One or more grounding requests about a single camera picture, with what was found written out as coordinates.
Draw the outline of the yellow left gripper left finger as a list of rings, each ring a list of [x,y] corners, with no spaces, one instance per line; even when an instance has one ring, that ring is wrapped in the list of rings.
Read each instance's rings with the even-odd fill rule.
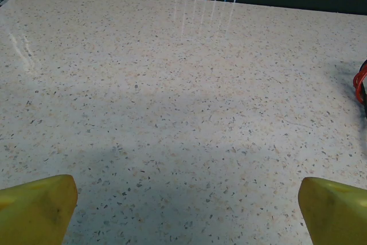
[[[62,245],[77,198],[69,174],[1,189],[0,245]]]

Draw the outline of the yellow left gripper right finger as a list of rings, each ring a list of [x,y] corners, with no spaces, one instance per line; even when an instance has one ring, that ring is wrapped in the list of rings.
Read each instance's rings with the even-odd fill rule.
[[[367,190],[306,177],[298,203],[313,245],[367,245]]]

